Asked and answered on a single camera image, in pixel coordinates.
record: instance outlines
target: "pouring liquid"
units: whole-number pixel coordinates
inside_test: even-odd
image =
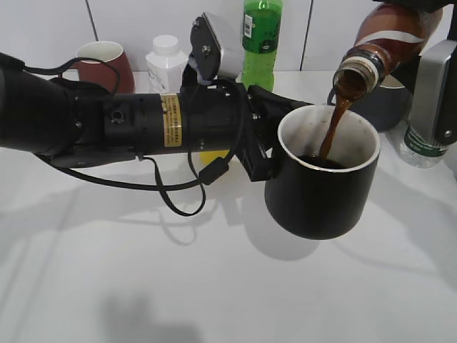
[[[333,116],[330,122],[326,138],[324,139],[319,158],[323,161],[327,160],[330,154],[333,140],[335,139],[336,129],[340,123],[344,113],[352,106],[352,104],[365,95],[367,87],[363,77],[354,71],[345,71],[339,76],[335,84],[336,88],[336,106],[333,111]]]

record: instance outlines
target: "white tabletop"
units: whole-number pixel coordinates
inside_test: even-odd
[[[330,83],[277,73],[276,92],[323,103]],[[329,242],[275,224],[237,162],[182,219],[158,194],[0,157],[0,342],[457,342],[457,181],[444,163],[408,166],[385,137],[362,220]],[[184,156],[159,163],[165,182],[190,179]],[[154,182],[146,162],[89,172]]]

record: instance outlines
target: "wire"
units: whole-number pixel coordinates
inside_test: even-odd
[[[160,171],[159,171],[159,166],[158,166],[156,160],[152,159],[151,157],[144,157],[144,160],[152,161],[154,163],[156,183],[157,183],[157,186],[159,187],[159,193],[161,195],[162,200],[165,202],[165,204],[169,207],[169,209],[171,211],[173,211],[174,213],[176,213],[182,217],[193,217],[203,210],[203,208],[205,207],[205,204],[206,204],[206,192],[205,192],[205,187],[203,186],[203,184],[201,182],[199,183],[199,186],[201,188],[201,194],[202,194],[200,207],[195,212],[192,212],[192,213],[183,212],[178,207],[176,207],[176,205],[172,202],[172,200],[170,199],[166,190],[164,189],[164,184],[162,182],[162,178],[161,178]],[[187,161],[189,163],[189,167],[191,168],[192,174],[194,174],[194,176],[198,180],[199,175],[197,174],[194,163],[192,162],[191,151],[189,151],[187,154]]]
[[[121,189],[133,189],[133,190],[137,190],[137,191],[148,191],[148,192],[158,192],[159,191],[159,188],[156,185],[130,184],[130,183],[126,183],[126,182],[100,179],[98,177],[92,177],[87,174],[79,173],[77,171],[74,171],[73,169],[60,168],[58,166],[54,166],[51,164],[51,160],[48,157],[45,157],[42,155],[35,155],[35,156],[38,157],[40,160],[42,160],[44,163],[48,164],[50,167],[54,168],[55,170],[57,170],[61,173],[69,175],[70,177],[75,177],[75,178],[80,179],[85,182],[90,182],[92,184],[98,184],[101,186],[115,187],[115,188],[121,188]],[[164,189],[167,192],[177,192],[177,191],[183,191],[186,189],[194,188],[198,185],[199,185],[199,181],[193,180],[191,182],[186,182],[185,184],[175,184],[172,186],[165,185]]]
[[[121,83],[121,74],[119,73],[119,71],[116,68],[114,68],[113,66],[110,66],[105,61],[102,61],[100,59],[93,59],[91,57],[75,57],[74,59],[71,59],[68,62],[66,62],[56,68],[42,69],[42,68],[33,68],[30,66],[25,66],[24,71],[27,71],[31,74],[38,74],[38,75],[47,75],[47,76],[59,75],[59,74],[63,74],[65,71],[69,70],[75,63],[83,62],[83,61],[98,62],[100,64],[103,64],[107,68],[110,68],[110,70],[112,70],[116,74],[116,84],[114,85],[114,88],[111,90],[110,96],[113,96],[114,94],[117,93],[117,91],[119,89],[119,84]]]
[[[221,85],[221,86],[226,85],[226,86],[232,88],[234,90],[233,94],[237,94],[237,97],[238,97],[238,103],[239,103],[238,112],[240,114],[240,119],[239,119],[240,123],[238,125],[238,132],[236,134],[235,141],[232,144],[230,151],[224,158],[224,161],[228,164],[235,157],[236,151],[238,150],[238,147],[241,143],[241,139],[243,138],[244,120],[245,120],[245,116],[244,116],[244,112],[243,112],[243,97],[241,95],[241,92],[238,89],[238,86],[235,83],[233,83],[232,81],[225,80],[225,79],[218,79],[218,80],[214,81],[214,84]]]

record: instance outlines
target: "green bottle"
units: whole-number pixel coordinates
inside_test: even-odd
[[[244,0],[244,86],[273,91],[273,68],[279,43],[282,0]]]

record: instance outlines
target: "red mug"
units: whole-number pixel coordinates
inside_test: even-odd
[[[106,62],[121,75],[118,93],[135,92],[134,74],[122,45],[113,41],[94,41],[79,48],[76,57],[91,57]],[[116,85],[116,74],[107,66],[98,62],[81,61],[76,64],[79,80],[100,84],[108,91]]]

